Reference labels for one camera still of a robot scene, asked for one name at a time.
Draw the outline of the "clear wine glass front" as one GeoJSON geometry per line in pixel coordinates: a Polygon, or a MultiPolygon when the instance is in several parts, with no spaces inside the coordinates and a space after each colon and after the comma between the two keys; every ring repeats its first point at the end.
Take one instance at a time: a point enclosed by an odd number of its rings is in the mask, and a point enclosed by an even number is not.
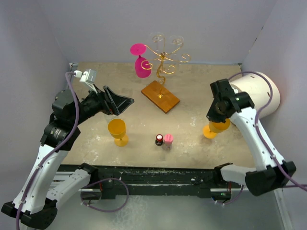
{"type": "Polygon", "coordinates": [[[105,119],[106,122],[109,123],[110,121],[112,121],[113,119],[116,119],[117,116],[116,115],[105,115],[105,119]]]}

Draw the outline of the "yellow wine glass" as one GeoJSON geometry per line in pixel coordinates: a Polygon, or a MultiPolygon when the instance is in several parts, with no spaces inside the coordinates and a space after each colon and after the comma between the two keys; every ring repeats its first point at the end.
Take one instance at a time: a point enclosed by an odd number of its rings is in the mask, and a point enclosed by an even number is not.
{"type": "Polygon", "coordinates": [[[216,123],[216,122],[209,122],[204,128],[203,128],[203,135],[208,139],[213,139],[216,137],[217,134],[224,132],[227,130],[230,126],[230,119],[227,118],[226,122],[223,123],[216,123]]]}
{"type": "Polygon", "coordinates": [[[117,146],[123,147],[128,143],[129,138],[126,135],[126,124],[123,120],[113,119],[108,123],[107,128],[117,146]]]}

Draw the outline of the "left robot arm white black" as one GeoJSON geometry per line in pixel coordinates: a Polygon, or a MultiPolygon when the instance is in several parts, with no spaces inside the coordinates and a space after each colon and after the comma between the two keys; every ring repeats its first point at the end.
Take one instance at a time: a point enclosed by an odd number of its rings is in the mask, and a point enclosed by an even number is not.
{"type": "Polygon", "coordinates": [[[69,178],[50,188],[59,166],[81,133],[78,125],[99,112],[120,115],[133,103],[132,98],[117,95],[107,86],[102,91],[90,91],[81,100],[73,89],[56,95],[34,166],[18,196],[1,209],[2,213],[15,218],[17,229],[21,225],[38,230],[48,228],[72,195],[82,187],[97,186],[98,169],[84,163],[69,178]]]}

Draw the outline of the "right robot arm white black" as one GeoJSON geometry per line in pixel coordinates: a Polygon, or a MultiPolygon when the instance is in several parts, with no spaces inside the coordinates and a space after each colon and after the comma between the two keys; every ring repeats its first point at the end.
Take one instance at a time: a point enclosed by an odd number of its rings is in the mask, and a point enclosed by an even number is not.
{"type": "Polygon", "coordinates": [[[241,184],[260,196],[284,187],[296,172],[292,161],[286,161],[272,144],[260,121],[255,105],[246,92],[235,93],[227,79],[210,84],[213,102],[207,113],[209,128],[217,131],[229,119],[240,131],[253,156],[255,168],[226,163],[215,167],[213,182],[225,187],[230,182],[241,184]]]}

